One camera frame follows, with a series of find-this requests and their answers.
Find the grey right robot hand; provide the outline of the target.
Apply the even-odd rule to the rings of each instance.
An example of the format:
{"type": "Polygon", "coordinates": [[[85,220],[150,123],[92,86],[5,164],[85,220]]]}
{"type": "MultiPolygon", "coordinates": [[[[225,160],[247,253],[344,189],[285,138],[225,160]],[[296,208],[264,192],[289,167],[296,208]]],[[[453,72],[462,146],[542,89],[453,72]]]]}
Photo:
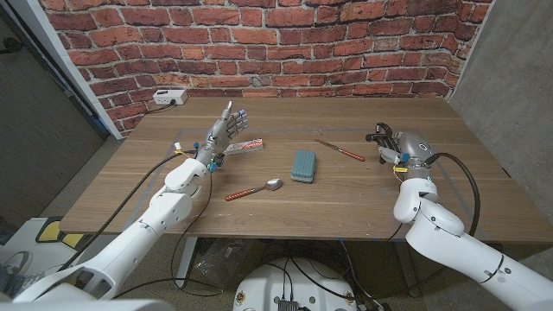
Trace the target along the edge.
{"type": "Polygon", "coordinates": [[[432,156],[432,151],[424,139],[413,133],[397,132],[391,136],[391,141],[397,145],[397,150],[384,145],[379,146],[378,151],[384,162],[394,166],[394,174],[400,181],[430,177],[425,161],[432,156]]]}

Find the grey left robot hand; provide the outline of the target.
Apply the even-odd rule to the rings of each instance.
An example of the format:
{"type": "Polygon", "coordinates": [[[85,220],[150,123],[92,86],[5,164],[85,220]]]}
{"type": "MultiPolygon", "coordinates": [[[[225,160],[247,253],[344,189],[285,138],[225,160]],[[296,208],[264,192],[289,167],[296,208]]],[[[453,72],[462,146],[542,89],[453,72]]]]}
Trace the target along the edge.
{"type": "Polygon", "coordinates": [[[206,166],[222,158],[230,141],[248,127],[247,113],[244,110],[232,112],[232,104],[230,100],[197,151],[195,159],[206,166]]]}

